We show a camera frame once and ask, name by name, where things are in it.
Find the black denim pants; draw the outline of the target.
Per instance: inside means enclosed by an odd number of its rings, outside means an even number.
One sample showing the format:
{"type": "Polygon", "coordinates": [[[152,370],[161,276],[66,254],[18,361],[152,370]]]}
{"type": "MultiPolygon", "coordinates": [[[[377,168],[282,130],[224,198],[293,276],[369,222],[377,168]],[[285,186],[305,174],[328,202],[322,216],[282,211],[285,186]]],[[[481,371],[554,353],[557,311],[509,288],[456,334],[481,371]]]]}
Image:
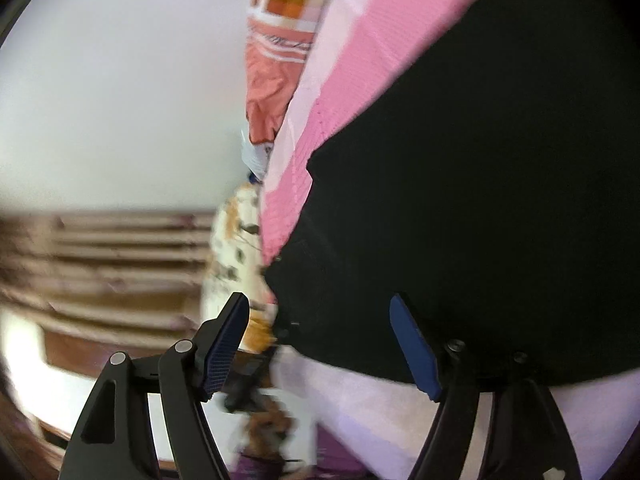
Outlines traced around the black denim pants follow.
{"type": "Polygon", "coordinates": [[[408,382],[437,354],[550,386],[639,365],[639,0],[477,0],[320,146],[266,272],[281,344],[408,382]]]}

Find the purple patterned cloth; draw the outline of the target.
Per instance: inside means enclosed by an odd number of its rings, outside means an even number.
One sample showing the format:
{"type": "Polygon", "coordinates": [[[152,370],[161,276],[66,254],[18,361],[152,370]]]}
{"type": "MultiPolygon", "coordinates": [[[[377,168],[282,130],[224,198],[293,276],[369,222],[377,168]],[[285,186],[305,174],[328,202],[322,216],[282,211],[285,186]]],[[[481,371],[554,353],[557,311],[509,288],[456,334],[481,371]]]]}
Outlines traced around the purple patterned cloth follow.
{"type": "Polygon", "coordinates": [[[281,456],[257,457],[244,450],[231,479],[376,479],[376,475],[326,428],[317,427],[316,459],[310,465],[281,456]]]}

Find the cream floral pillow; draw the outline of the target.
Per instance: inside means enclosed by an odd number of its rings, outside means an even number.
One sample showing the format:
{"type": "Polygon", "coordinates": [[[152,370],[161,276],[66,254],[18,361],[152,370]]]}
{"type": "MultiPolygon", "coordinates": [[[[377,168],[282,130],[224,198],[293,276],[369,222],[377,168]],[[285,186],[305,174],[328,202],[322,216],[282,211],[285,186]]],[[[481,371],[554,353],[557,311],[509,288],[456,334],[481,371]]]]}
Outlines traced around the cream floral pillow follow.
{"type": "Polygon", "coordinates": [[[244,183],[216,212],[201,294],[204,321],[216,318],[234,292],[248,299],[250,320],[240,349],[255,354],[264,352],[276,341],[272,324],[277,313],[264,279],[259,191],[259,185],[244,183]]]}

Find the pink checked bed sheet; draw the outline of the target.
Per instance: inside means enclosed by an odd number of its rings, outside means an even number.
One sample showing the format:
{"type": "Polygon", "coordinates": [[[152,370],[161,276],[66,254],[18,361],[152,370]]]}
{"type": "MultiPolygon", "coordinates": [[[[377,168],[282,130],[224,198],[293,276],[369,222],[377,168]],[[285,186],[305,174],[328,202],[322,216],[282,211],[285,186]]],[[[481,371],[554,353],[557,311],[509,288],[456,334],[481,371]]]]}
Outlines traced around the pink checked bed sheet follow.
{"type": "MultiPolygon", "coordinates": [[[[302,82],[273,155],[262,220],[268,268],[291,237],[310,193],[311,155],[382,96],[474,2],[333,0],[314,54],[314,67],[326,69],[326,80],[319,87],[302,82]]],[[[579,479],[637,478],[639,365],[550,386],[525,364],[549,388],[560,410],[579,479]]],[[[304,396],[318,426],[378,478],[410,478],[438,408],[416,388],[412,374],[408,382],[396,382],[316,361],[283,344],[273,376],[283,388],[304,396]]],[[[479,479],[490,406],[491,396],[482,394],[461,478],[479,479]]]]}

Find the orange plaid bolster pillow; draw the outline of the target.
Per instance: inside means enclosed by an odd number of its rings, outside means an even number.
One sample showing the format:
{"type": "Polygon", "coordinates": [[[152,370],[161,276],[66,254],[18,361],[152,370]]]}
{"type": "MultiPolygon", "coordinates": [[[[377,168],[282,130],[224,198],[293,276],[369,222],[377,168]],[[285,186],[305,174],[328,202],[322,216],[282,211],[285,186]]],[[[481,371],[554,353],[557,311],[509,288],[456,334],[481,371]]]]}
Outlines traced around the orange plaid bolster pillow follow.
{"type": "Polygon", "coordinates": [[[245,44],[247,134],[242,161],[259,182],[328,0],[250,0],[245,44]]]}

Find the beige floral curtain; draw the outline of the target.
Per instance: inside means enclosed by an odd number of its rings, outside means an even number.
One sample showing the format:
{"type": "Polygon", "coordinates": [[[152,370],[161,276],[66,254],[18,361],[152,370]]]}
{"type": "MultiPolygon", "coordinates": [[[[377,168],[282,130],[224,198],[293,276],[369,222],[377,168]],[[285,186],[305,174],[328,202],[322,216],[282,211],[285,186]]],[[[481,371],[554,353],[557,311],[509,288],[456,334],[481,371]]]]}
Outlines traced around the beige floral curtain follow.
{"type": "Polygon", "coordinates": [[[1,305],[50,332],[163,349],[201,324],[215,215],[22,214],[1,219],[1,305]]]}

